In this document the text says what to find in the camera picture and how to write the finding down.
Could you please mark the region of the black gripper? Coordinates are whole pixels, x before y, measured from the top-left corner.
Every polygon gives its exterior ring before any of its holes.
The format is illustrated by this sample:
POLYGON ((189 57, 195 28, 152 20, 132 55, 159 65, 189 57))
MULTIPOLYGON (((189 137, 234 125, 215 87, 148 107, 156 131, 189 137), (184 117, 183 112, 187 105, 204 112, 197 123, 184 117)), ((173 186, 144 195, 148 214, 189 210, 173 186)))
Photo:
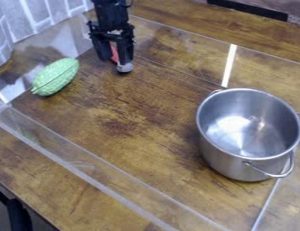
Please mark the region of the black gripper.
POLYGON ((97 20, 88 23, 91 38, 101 61, 108 61, 112 56, 111 42, 117 43, 120 61, 117 70, 121 73, 133 71, 133 29, 129 23, 129 8, 133 3, 127 0, 92 0, 97 20))

